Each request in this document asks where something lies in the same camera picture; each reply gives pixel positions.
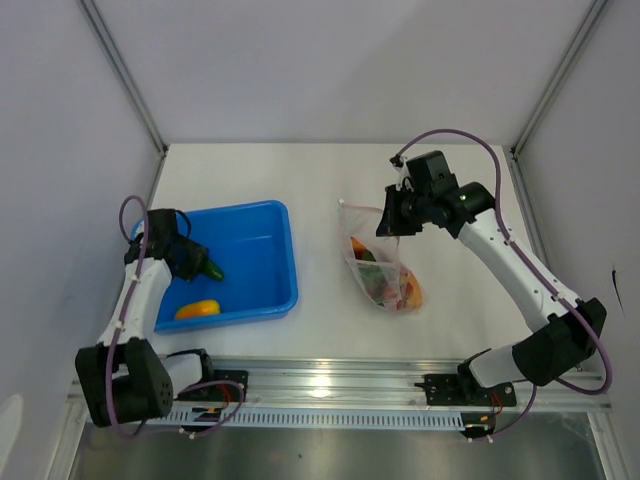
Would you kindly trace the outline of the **aluminium frame post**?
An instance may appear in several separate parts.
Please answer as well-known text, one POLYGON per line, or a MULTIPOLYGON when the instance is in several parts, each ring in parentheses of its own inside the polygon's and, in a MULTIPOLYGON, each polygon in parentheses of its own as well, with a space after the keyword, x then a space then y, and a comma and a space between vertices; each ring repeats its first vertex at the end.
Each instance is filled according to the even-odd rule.
POLYGON ((145 102, 143 95, 135 81, 126 61, 115 41, 107 22, 105 21, 96 1, 76 1, 85 21, 93 33, 103 55, 119 83, 125 97, 154 149, 164 155, 168 150, 166 142, 145 102))
POLYGON ((553 106, 557 96, 562 91, 580 57, 586 51, 591 37, 595 34, 599 24, 604 19, 612 1, 593 0, 572 33, 567 45, 547 78, 540 95, 510 148, 512 157, 518 160, 527 144, 541 126, 547 113, 553 106))

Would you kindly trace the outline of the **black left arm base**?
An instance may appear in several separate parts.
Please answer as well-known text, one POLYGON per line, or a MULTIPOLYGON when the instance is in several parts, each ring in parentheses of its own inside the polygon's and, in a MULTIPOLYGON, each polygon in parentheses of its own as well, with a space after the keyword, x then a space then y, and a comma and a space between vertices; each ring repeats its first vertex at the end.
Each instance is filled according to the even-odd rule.
POLYGON ((177 399, 186 402, 235 403, 246 398, 248 386, 247 370, 215 370, 211 375, 180 390, 177 399))

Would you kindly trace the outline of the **left aluminium frame post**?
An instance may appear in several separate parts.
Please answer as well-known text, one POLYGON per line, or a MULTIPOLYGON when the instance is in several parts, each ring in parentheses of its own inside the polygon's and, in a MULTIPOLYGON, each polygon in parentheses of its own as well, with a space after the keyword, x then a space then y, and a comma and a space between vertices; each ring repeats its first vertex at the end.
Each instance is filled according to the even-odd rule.
POLYGON ((85 21, 93 33, 103 55, 119 83, 125 97, 154 149, 164 155, 168 150, 166 142, 145 102, 143 95, 135 81, 126 61, 115 41, 107 22, 105 21, 96 1, 76 1, 85 21))

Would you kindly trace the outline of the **red toy strawberry bunch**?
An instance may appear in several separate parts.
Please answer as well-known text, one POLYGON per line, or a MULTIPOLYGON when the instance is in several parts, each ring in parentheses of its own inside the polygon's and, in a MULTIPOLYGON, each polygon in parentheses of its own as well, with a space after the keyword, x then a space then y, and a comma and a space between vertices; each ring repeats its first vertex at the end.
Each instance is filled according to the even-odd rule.
POLYGON ((356 278, 377 306, 395 312, 416 311, 423 306, 421 286, 404 264, 378 262, 368 249, 356 249, 354 254, 356 278))

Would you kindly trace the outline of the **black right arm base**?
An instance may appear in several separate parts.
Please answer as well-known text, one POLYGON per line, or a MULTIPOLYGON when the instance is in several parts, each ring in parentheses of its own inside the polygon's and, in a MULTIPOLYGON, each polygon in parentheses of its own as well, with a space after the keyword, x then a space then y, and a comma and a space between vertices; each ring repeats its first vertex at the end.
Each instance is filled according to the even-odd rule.
POLYGON ((473 386, 457 374, 425 374, 414 386, 422 390, 429 406, 515 407, 517 397, 512 383, 491 388, 473 386))

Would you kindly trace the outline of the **blue plastic bin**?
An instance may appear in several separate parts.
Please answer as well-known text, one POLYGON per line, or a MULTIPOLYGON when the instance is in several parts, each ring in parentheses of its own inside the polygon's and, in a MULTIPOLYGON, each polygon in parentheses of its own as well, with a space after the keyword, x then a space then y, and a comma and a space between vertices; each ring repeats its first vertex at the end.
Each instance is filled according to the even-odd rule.
POLYGON ((224 280, 204 275, 175 278, 162 299, 154 331, 175 334, 198 329, 279 319, 298 300, 289 215, 276 200, 192 210, 177 219, 178 230, 209 249, 224 280), (221 313, 176 321, 177 310, 216 300, 221 313))

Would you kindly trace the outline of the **clear zip top bag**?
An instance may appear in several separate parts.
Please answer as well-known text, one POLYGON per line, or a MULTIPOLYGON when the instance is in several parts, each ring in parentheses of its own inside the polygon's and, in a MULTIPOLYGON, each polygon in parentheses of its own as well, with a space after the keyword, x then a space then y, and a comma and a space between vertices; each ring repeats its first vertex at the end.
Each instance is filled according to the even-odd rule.
POLYGON ((424 304, 422 287, 400 259, 400 239, 376 235, 382 213, 380 208, 340 199, 341 254, 361 291, 373 304, 391 313, 415 313, 424 304))

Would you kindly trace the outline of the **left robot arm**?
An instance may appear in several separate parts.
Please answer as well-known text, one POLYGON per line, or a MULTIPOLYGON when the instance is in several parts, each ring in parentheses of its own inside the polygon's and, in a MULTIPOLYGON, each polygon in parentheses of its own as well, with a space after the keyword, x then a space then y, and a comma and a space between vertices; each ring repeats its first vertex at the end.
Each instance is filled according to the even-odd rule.
POLYGON ((216 390, 217 376, 205 350, 161 359, 148 340, 173 279, 224 278, 208 249, 179 230, 190 224, 180 210, 146 213, 124 256, 125 281, 112 318, 97 343, 76 354, 76 373, 98 427, 161 418, 184 390, 197 400, 216 390))

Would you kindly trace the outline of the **right aluminium frame post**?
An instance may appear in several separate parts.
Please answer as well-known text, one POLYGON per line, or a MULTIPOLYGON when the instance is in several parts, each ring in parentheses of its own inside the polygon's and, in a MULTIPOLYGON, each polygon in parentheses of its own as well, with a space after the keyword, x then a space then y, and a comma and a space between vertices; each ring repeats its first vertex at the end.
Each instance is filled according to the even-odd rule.
POLYGON ((599 24, 604 19, 612 1, 593 0, 572 33, 567 45, 547 78, 540 95, 510 148, 512 157, 518 160, 527 144, 541 126, 547 113, 553 106, 557 96, 562 91, 580 57, 586 51, 591 37, 595 34, 599 24))

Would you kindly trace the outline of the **green toy cucumber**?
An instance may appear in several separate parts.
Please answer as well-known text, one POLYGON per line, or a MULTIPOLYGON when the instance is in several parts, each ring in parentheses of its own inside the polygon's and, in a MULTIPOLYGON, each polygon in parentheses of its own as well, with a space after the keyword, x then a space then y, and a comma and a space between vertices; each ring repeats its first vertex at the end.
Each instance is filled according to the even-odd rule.
POLYGON ((224 280, 224 272, 212 260, 205 260, 201 264, 200 272, 214 281, 221 282, 224 280))

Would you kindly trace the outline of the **orange toy meat slice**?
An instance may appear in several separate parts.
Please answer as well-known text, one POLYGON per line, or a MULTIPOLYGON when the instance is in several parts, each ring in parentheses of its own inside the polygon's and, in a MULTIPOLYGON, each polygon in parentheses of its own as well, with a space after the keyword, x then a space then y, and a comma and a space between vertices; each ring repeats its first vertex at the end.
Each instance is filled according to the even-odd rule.
POLYGON ((389 312, 418 311, 424 303, 422 287, 399 257, 397 240, 363 241, 350 237, 346 263, 362 292, 376 306, 389 312))

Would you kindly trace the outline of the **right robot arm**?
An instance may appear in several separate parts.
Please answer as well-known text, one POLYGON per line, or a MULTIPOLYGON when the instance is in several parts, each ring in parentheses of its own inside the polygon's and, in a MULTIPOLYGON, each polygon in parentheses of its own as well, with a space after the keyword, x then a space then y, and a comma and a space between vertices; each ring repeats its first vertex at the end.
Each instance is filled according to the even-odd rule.
POLYGON ((390 162, 399 177, 385 189, 377 236, 413 236, 426 224, 446 230, 484 263, 531 332, 459 365, 456 389, 464 401, 479 403, 504 383, 546 386, 596 353, 604 305, 581 299, 522 247, 482 184, 459 184, 440 151, 412 159, 395 155, 390 162))

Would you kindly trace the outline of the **yellow toy pepper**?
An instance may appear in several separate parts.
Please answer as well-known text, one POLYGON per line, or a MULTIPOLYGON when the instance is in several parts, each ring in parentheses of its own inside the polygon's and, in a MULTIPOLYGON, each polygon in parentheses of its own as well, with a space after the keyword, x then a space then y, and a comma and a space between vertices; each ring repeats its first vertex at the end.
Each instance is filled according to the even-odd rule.
POLYGON ((219 303, 213 299, 201 300, 187 304, 177 310, 174 315, 176 321, 189 320, 200 317, 214 316, 221 313, 219 303))

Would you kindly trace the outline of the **aluminium mounting rail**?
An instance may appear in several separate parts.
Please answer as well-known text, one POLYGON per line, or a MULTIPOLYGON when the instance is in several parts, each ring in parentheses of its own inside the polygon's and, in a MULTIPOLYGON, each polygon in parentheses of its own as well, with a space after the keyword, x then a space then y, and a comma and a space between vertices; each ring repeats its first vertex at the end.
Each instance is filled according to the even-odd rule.
MULTIPOLYGON (((214 373, 222 370, 248 372, 246 408, 281 409, 375 409, 410 410, 468 409, 480 407, 434 405, 434 387, 416 387, 425 375, 456 373, 459 360, 349 360, 349 359, 260 359, 213 357, 214 373)), ((505 405, 507 412, 524 408, 532 387, 513 383, 505 395, 517 403, 505 405)), ((610 412, 607 394, 582 395, 552 382, 538 387, 534 412, 610 412)))

